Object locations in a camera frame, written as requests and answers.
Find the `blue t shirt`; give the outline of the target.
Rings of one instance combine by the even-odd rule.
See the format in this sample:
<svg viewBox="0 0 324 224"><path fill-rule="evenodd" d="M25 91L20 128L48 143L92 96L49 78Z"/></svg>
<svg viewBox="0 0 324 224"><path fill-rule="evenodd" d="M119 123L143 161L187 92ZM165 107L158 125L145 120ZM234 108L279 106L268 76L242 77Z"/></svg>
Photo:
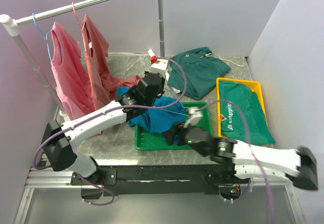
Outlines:
<svg viewBox="0 0 324 224"><path fill-rule="evenodd" d="M169 130L175 123L185 121L186 116L169 113L164 109L147 109L143 114L131 119L129 126L138 126L145 129L149 133L162 134Z"/></svg>

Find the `light blue wire hanger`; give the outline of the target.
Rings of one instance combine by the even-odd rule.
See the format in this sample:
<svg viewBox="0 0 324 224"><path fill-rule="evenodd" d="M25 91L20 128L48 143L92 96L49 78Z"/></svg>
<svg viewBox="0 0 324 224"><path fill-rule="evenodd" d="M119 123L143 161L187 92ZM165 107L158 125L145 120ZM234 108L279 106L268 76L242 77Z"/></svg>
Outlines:
<svg viewBox="0 0 324 224"><path fill-rule="evenodd" d="M160 99L158 99L156 101L158 107L169 105L178 99L169 89L166 88L165 90L169 93L171 97L161 97ZM182 116L187 116L186 109L187 108L181 102L178 102L170 107L165 108L164 111L168 111L169 113L174 113Z"/></svg>

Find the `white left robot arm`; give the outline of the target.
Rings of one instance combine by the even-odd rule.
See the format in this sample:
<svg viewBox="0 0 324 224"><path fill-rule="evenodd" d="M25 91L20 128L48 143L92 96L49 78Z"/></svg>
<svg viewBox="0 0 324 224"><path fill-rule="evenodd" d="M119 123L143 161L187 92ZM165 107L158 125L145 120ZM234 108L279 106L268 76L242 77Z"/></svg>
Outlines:
<svg viewBox="0 0 324 224"><path fill-rule="evenodd" d="M116 100L86 116L59 124L52 120L46 126L43 150L53 171L66 169L80 173L90 185L101 177L96 161L77 152L84 140L97 133L143 114L164 92L165 78L159 73L145 73L139 83Z"/></svg>

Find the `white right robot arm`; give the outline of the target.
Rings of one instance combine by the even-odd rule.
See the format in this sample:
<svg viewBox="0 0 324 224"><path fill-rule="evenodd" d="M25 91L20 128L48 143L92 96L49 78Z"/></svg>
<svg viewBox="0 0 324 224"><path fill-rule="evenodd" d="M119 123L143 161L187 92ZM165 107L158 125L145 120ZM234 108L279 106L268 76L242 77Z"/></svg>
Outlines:
<svg viewBox="0 0 324 224"><path fill-rule="evenodd" d="M292 183L296 188L317 191L317 160L307 147L274 149L249 145L240 140L214 137L197 126L174 124L162 133L168 145L178 139L180 146L188 145L203 157L227 166L222 178L232 183L236 179L263 177Z"/></svg>

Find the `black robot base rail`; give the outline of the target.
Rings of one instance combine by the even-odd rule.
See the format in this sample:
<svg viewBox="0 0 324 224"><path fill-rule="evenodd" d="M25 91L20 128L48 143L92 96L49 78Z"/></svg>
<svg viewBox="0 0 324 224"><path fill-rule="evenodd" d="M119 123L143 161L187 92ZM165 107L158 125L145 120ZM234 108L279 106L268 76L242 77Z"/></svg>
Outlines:
<svg viewBox="0 0 324 224"><path fill-rule="evenodd" d="M220 186L246 184L249 178L239 178L233 164L190 165L108 165L98 166L92 177L80 177L72 171L71 185L81 187L87 200L103 196L131 194L205 193L217 195Z"/></svg>

